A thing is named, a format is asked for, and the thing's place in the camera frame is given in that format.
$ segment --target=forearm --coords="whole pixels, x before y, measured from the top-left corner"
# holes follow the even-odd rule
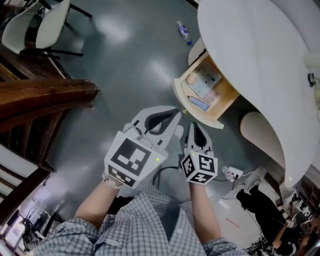
[[[284,234],[285,230],[287,228],[287,224],[285,224],[281,229],[280,231],[278,232],[278,234],[276,235],[275,239],[273,240],[272,244],[273,246],[278,249],[281,244],[282,244],[282,241],[281,241],[281,237],[282,235]]]
[[[75,217],[90,222],[99,229],[118,192],[118,189],[112,188],[102,181],[82,202]]]
[[[204,244],[221,237],[220,225],[216,213],[208,198],[204,185],[189,183],[193,211],[194,230],[200,242]]]

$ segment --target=checkered shirt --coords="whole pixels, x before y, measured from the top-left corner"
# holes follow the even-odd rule
[[[201,244],[193,228],[191,202],[180,205],[168,240],[160,218],[170,201],[150,183],[142,182],[135,199],[116,215],[108,215],[99,230],[83,219],[71,219],[57,226],[35,255],[247,256],[225,238]]]

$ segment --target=white table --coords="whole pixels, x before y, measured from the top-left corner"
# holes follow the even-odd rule
[[[285,185],[310,166],[320,136],[314,90],[304,56],[308,48],[291,21],[270,0],[201,0],[198,24],[205,47],[231,85],[274,129],[283,150]]]

